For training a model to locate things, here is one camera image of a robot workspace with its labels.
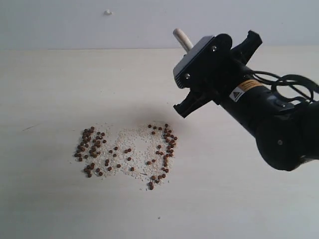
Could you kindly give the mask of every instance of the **white wall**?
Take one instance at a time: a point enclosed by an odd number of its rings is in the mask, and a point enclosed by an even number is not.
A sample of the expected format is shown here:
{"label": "white wall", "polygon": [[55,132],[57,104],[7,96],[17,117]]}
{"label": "white wall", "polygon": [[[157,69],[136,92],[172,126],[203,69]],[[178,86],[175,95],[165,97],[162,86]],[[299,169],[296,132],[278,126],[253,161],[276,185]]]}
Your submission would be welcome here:
{"label": "white wall", "polygon": [[[110,9],[114,15],[105,16]],[[267,45],[319,44],[317,0],[0,0],[0,49],[171,48],[247,31]]]}

